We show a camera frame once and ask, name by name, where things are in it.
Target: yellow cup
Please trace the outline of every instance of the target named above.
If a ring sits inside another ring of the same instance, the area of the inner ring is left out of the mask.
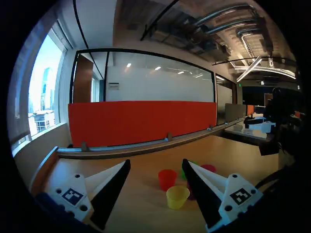
[[[190,195],[189,189],[184,186],[173,186],[166,191],[168,207],[173,210],[180,209]]]

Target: red cup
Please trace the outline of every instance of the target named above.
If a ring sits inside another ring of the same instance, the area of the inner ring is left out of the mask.
[[[165,169],[159,172],[158,177],[160,188],[163,191],[167,191],[170,187],[175,185],[177,172],[170,169]]]
[[[205,168],[206,170],[209,170],[211,172],[216,172],[216,168],[213,165],[210,164],[204,164],[201,166],[202,168]]]

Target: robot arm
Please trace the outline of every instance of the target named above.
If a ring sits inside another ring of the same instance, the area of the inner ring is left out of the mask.
[[[128,159],[88,178],[75,174],[47,194],[76,220],[103,231],[130,169]]]
[[[225,178],[187,159],[183,160],[182,168],[205,219],[207,232],[233,222],[263,196],[237,173]]]

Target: desk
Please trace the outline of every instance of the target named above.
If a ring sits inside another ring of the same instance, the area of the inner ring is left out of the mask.
[[[239,122],[237,123],[237,125],[243,126],[243,129],[241,131],[234,130],[234,125],[233,125],[233,126],[226,128],[225,132],[266,141],[267,139],[266,133],[263,133],[260,130],[246,129],[245,124],[243,122]]]
[[[212,164],[217,173],[227,177],[238,172],[257,184],[278,169],[278,155],[261,156],[257,146],[217,136],[150,154],[129,157],[131,171],[106,224],[105,232],[201,232],[205,221],[196,201],[186,201],[180,210],[171,210],[166,194],[158,186],[157,174],[162,169],[178,172],[177,185],[186,185],[180,178],[182,159],[199,164]],[[89,177],[114,166],[126,158],[105,160],[60,159],[50,174],[47,186],[61,184],[76,172]]]

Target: window sill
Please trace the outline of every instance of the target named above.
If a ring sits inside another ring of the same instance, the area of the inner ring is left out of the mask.
[[[15,155],[24,147],[26,146],[28,143],[31,143],[32,141],[34,141],[35,139],[37,139],[38,137],[42,136],[43,134],[59,127],[59,126],[62,126],[64,124],[67,124],[67,123],[59,123],[57,125],[54,125],[54,126],[51,126],[43,131],[41,131],[40,133],[37,133],[35,134],[34,136],[31,136],[31,141],[29,140],[26,140],[24,142],[22,142],[21,144],[18,145],[18,147],[16,147],[14,150],[12,150],[12,155],[13,155],[13,158],[15,157]]]

